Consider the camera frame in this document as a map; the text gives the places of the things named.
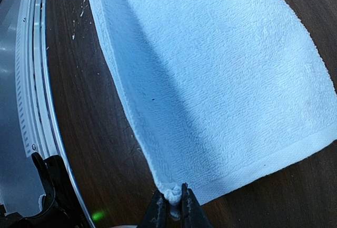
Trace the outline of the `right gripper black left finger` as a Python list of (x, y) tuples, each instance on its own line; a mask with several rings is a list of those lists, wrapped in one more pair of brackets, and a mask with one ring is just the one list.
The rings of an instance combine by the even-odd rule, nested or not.
[(137, 225), (137, 228), (167, 227), (167, 212), (167, 200), (159, 190), (156, 190), (140, 224)]

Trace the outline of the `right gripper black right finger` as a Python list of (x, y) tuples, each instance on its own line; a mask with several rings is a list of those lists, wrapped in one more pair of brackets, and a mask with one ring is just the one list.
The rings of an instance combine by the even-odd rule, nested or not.
[(200, 206), (193, 191), (186, 183), (182, 184), (181, 227), (207, 228), (213, 227)]

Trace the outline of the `light blue towel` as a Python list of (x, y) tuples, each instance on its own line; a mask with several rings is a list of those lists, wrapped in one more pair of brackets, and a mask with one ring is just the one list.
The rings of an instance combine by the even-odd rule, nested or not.
[(284, 0), (89, 0), (156, 187), (178, 219), (336, 139), (336, 92)]

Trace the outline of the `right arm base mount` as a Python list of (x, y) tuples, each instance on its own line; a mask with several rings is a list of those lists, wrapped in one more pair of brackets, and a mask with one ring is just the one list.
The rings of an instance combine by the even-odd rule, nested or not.
[(42, 210), (24, 217), (18, 212), (6, 214), (1, 205), (1, 227), (90, 227), (62, 158), (53, 155), (43, 159), (37, 152), (31, 157), (45, 192)]

